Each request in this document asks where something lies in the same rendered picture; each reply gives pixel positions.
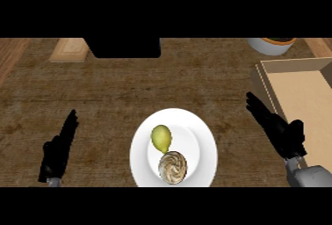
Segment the pale wooden block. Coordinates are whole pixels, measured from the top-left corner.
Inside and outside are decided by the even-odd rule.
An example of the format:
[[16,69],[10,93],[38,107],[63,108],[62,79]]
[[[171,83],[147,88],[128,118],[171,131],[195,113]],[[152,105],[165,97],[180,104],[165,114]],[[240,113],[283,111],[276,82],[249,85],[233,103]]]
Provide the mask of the pale wooden block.
[[50,62],[84,62],[88,45],[82,38],[60,38],[48,57]]

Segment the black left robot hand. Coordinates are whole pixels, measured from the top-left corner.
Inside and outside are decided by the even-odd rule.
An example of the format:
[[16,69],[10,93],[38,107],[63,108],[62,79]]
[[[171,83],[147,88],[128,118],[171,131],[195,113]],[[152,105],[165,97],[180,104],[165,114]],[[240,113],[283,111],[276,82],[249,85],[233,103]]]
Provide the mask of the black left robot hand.
[[71,110],[59,135],[43,145],[44,156],[37,179],[40,183],[47,183],[53,178],[62,178],[65,174],[69,160],[69,147],[78,124],[77,112]]

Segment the grey pot with orange rim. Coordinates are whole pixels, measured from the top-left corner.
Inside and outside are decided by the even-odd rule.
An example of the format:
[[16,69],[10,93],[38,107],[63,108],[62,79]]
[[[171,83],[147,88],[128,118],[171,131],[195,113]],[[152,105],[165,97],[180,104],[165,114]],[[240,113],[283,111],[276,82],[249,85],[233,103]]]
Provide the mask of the grey pot with orange rim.
[[282,55],[295,43],[295,38],[248,38],[252,49],[265,55]]

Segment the brown swirl cupcake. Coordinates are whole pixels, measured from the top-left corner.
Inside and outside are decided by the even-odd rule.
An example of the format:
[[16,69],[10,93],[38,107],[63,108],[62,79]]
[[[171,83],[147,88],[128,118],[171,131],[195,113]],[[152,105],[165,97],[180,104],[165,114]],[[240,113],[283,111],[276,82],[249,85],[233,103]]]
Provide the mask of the brown swirl cupcake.
[[158,164],[159,177],[169,185],[177,185],[187,175],[187,160],[177,151],[164,154]]

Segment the open cardboard box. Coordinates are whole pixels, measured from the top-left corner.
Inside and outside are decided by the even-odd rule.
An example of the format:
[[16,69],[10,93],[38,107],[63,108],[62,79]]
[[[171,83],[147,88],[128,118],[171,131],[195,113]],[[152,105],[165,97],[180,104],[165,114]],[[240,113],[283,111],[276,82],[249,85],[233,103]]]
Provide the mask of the open cardboard box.
[[332,173],[332,57],[259,61],[251,77],[268,110],[288,123],[304,122],[302,165]]

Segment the white oval plate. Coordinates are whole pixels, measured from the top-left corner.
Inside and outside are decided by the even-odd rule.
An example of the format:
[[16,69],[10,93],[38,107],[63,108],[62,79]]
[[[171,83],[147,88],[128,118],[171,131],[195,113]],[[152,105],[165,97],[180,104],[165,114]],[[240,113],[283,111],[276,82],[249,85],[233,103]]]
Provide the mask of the white oval plate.
[[[155,149],[150,140],[158,125],[169,128],[169,150],[177,151],[187,160],[187,175],[177,185],[169,185],[158,173],[164,154]],[[138,187],[209,187],[218,167],[218,149],[209,127],[195,113],[168,108],[144,119],[131,142],[130,167]]]

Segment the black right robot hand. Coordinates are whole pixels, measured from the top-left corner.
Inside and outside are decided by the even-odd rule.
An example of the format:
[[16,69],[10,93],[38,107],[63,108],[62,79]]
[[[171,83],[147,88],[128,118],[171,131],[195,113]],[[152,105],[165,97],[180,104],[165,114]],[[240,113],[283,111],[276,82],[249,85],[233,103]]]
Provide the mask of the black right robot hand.
[[264,103],[251,92],[246,93],[246,109],[262,127],[279,156],[283,159],[304,156],[307,154],[304,147],[304,122],[293,120],[288,123],[276,113],[270,112]]

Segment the yellow-green pear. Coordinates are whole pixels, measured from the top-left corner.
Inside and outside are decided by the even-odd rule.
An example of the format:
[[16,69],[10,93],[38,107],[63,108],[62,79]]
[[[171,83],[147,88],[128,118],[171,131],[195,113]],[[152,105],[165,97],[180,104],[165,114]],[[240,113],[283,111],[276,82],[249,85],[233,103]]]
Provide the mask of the yellow-green pear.
[[171,144],[171,131],[167,126],[158,125],[150,133],[150,140],[155,148],[165,154]]

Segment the black appliance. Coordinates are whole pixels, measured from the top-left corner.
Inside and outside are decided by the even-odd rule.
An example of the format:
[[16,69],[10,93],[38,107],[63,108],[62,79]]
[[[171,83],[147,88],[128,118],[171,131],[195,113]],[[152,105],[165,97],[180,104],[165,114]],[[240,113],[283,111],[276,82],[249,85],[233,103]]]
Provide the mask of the black appliance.
[[97,58],[158,58],[161,43],[158,38],[85,38]]

